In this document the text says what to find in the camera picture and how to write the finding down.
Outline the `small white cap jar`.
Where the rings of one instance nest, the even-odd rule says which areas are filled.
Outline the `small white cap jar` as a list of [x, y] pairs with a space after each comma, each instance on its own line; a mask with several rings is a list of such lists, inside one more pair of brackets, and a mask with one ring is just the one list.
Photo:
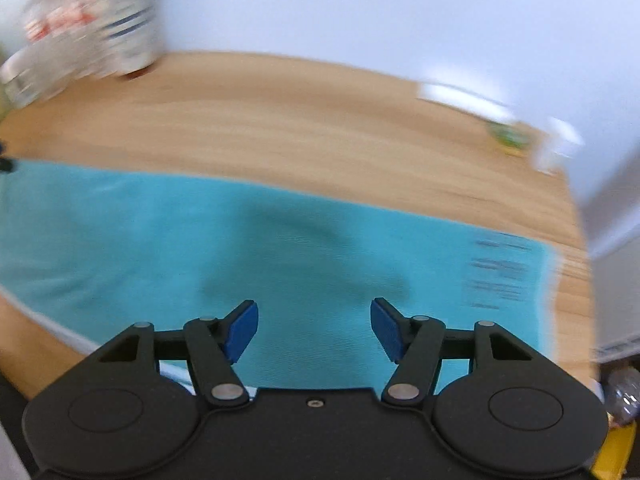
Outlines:
[[24, 108], [44, 99], [50, 90], [50, 78], [42, 63], [29, 48], [18, 50], [1, 65], [1, 82], [14, 108]]

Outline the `leftmost water bottle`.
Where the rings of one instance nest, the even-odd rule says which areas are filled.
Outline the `leftmost water bottle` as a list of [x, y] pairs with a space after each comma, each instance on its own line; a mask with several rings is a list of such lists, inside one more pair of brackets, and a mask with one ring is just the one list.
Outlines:
[[57, 61], [64, 54], [64, 3], [65, 0], [26, 0], [23, 11], [28, 42]]

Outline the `water bottle nearest tumbler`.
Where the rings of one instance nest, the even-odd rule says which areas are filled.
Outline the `water bottle nearest tumbler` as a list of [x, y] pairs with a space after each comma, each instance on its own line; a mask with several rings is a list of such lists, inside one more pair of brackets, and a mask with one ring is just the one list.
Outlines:
[[98, 23], [86, 0], [51, 0], [47, 20], [58, 54], [70, 76], [103, 78], [111, 73]]

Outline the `white air conditioner unit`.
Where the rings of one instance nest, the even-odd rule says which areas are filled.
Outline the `white air conditioner unit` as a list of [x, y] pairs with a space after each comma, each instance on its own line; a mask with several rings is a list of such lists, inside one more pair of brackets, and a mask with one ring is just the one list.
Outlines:
[[639, 141], [580, 206], [594, 295], [596, 359], [639, 350]]

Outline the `white pill bottle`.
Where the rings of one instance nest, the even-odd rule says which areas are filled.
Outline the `white pill bottle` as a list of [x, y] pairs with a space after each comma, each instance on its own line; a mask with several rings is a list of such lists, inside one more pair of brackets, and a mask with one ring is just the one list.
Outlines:
[[550, 117], [548, 128], [536, 141], [529, 160], [536, 171], [556, 174], [584, 146], [584, 139], [569, 122]]

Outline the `green lid yellow tin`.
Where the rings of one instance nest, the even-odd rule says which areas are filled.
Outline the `green lid yellow tin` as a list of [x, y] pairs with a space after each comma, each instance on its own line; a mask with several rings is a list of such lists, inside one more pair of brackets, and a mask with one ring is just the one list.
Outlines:
[[532, 144], [530, 134], [514, 125], [491, 122], [488, 131], [499, 148], [511, 156], [524, 156]]

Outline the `red lid patterned tumbler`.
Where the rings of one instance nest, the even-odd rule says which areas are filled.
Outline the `red lid patterned tumbler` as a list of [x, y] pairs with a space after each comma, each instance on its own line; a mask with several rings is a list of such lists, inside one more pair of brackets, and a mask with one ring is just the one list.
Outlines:
[[162, 54], [157, 0], [85, 0], [96, 24], [104, 70], [136, 78]]

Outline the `teal towel white trim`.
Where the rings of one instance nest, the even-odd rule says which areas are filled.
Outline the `teal towel white trim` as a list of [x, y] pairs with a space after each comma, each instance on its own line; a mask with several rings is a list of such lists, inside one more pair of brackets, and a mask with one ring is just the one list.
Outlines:
[[1, 178], [1, 289], [24, 313], [88, 353], [251, 299], [235, 369], [253, 387], [381, 389], [376, 297], [551, 354], [558, 263], [530, 238], [256, 184], [27, 160]]

